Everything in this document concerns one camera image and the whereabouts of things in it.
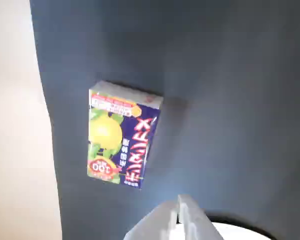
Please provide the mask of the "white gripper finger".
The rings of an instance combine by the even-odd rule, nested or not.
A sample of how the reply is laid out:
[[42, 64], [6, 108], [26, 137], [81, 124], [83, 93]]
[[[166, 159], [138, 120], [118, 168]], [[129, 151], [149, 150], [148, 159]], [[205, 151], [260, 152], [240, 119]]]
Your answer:
[[178, 219], [186, 240], [223, 240], [205, 212], [187, 194], [178, 195]]
[[176, 201], [165, 201], [143, 217], [124, 240], [169, 240], [171, 230], [177, 225], [178, 204]]

